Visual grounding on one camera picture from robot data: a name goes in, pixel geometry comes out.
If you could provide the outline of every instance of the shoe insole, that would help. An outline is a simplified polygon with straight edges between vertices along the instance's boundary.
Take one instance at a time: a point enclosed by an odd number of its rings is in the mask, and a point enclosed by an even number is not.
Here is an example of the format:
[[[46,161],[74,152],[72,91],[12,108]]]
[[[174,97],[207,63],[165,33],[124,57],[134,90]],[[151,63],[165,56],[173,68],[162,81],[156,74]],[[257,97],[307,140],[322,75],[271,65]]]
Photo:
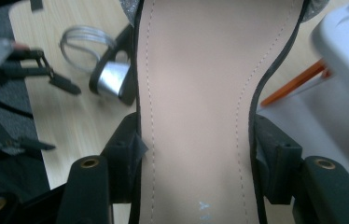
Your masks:
[[[140,223],[258,223],[249,112],[303,0],[146,0]]]

